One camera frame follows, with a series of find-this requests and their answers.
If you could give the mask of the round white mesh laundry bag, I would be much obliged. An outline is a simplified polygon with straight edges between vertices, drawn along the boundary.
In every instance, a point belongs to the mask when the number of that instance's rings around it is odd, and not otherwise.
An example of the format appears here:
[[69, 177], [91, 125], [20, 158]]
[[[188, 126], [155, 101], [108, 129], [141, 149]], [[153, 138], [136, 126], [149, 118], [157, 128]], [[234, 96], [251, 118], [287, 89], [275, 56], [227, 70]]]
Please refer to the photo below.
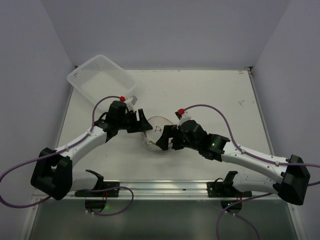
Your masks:
[[163, 152], [163, 150], [157, 146], [156, 143], [162, 136], [164, 126], [173, 125], [173, 123], [169, 119], [162, 116], [152, 116], [147, 121], [152, 126], [152, 130], [147, 130], [142, 133], [143, 146], [153, 152]]

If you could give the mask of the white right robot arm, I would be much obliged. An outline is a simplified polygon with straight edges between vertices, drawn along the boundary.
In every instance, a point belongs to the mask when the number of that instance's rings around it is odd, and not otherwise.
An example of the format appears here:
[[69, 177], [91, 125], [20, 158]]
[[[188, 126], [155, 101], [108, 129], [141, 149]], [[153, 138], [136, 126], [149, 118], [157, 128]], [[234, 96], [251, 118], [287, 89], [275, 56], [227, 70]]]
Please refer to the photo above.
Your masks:
[[293, 205], [304, 203], [310, 173], [297, 155], [285, 158], [240, 150], [227, 137], [207, 133], [194, 120], [165, 125], [156, 145], [163, 151], [193, 149], [208, 160], [239, 165], [255, 172], [253, 176], [235, 171], [228, 173], [223, 187], [229, 194], [261, 192], [278, 195]]

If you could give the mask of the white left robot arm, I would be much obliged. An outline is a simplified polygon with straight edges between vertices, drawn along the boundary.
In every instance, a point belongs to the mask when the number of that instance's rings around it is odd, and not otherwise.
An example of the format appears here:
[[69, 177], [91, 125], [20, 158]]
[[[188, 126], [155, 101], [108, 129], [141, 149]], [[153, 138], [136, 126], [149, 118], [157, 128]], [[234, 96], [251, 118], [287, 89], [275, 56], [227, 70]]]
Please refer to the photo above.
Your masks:
[[101, 193], [106, 188], [103, 176], [93, 170], [75, 173], [74, 166], [121, 130], [130, 134], [152, 128], [142, 109], [130, 110], [127, 103], [115, 100], [108, 111], [93, 120], [91, 127], [81, 136], [62, 147], [43, 149], [30, 184], [55, 200], [63, 199], [69, 192]]

